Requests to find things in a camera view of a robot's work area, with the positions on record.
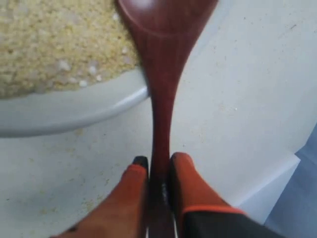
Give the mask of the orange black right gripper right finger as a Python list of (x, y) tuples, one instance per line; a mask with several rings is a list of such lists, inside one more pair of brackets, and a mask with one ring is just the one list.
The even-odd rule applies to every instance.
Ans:
[(173, 212), (180, 238), (279, 238), (281, 235), (224, 201), (200, 176), (192, 158), (171, 157)]

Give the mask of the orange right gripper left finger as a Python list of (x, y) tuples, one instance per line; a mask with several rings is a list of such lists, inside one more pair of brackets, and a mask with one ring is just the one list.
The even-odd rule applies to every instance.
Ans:
[(148, 159), (134, 158), (119, 183), (92, 212), (57, 238), (144, 238)]

